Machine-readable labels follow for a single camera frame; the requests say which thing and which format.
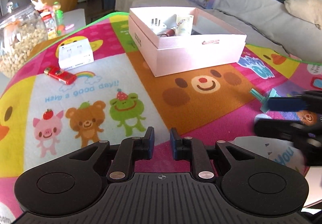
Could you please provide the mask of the white cream tube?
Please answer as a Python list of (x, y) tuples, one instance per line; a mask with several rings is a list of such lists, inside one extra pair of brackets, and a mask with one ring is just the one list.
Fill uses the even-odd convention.
[(193, 28), (194, 16), (188, 14), (176, 15), (176, 36), (190, 36)]

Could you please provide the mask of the grey sofa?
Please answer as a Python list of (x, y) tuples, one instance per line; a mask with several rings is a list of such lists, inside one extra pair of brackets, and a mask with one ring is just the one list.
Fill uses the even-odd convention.
[[(115, 10), (132, 7), (195, 7), (189, 0), (115, 0)], [(314, 24), (289, 14), (276, 0), (216, 0), (208, 13), (247, 35), (247, 44), (269, 47), (303, 61), (321, 62), (321, 30)]]

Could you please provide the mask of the small red-lid jar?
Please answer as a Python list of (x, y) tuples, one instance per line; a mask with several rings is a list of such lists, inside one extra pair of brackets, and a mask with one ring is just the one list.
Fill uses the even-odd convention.
[(57, 26), (51, 12), (44, 11), (40, 14), (40, 16), (46, 26), (48, 39), (51, 40), (55, 38), (57, 36)]

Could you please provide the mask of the white plug adapter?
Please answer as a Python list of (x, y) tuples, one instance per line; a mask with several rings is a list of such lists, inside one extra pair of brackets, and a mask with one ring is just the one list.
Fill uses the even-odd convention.
[(164, 31), (166, 31), (167, 26), (164, 24), (160, 18), (152, 18), (151, 22), (149, 23), (149, 28), (153, 31), (154, 34), (160, 35)]

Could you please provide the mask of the pink cardboard box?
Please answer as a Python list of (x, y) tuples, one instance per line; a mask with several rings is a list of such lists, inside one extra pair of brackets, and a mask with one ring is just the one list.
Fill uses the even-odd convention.
[[(149, 28), (156, 17), (175, 28), (176, 15), (193, 15), (193, 25), (205, 17), (230, 34), (159, 37)], [(129, 10), (129, 33), (156, 77), (238, 62), (246, 44), (246, 34), (225, 21), (196, 7), (154, 6)]]

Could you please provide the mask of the glass jar of nuts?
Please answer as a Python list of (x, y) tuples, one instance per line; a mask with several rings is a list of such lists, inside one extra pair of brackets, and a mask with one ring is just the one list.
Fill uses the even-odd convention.
[(32, 5), (6, 14), (1, 18), (1, 73), (12, 78), (34, 46), (46, 40), (46, 26)]

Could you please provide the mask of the colourful cartoon play mat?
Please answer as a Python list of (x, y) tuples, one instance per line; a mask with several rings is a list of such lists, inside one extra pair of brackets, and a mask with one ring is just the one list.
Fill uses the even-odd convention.
[[(60, 46), (87, 38), (94, 62), (65, 70), (77, 76), (65, 85), (44, 73), (59, 67)], [(9, 81), (1, 96), (1, 223), (22, 211), (14, 184), (24, 171), (99, 140), (155, 131), (153, 158), (136, 164), (141, 172), (185, 172), (171, 158), (169, 129), (201, 139), (233, 141), (305, 174), (306, 205), (321, 200), (321, 169), (304, 168), (300, 153), (287, 144), (270, 148), (253, 137), (257, 118), (315, 122), (308, 112), (263, 113), (250, 93), (275, 89), (294, 96), (321, 88), (321, 66), (247, 44), (237, 63), (155, 77), (128, 32), (128, 15), (113, 13), (71, 36), (47, 42)]]

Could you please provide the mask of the clear plastic bag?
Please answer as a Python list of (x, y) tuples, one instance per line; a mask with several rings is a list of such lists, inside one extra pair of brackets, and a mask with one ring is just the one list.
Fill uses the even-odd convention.
[(219, 24), (205, 18), (199, 17), (196, 25), (193, 25), (192, 35), (207, 35), (207, 34), (230, 34), (225, 28)]

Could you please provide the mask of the beige pillow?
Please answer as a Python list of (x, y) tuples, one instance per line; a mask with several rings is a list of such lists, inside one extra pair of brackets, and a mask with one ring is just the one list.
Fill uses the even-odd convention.
[(321, 30), (321, 0), (285, 0), (284, 6), (289, 14), (312, 23)]

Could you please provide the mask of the green toy bottle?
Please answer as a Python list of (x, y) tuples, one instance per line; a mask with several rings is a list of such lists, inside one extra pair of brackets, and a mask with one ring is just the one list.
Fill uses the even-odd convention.
[(61, 4), (55, 1), (52, 6), (52, 9), (55, 16), (57, 34), (61, 35), (62, 32), (64, 31), (64, 19), (63, 19), (63, 11), (61, 10)]

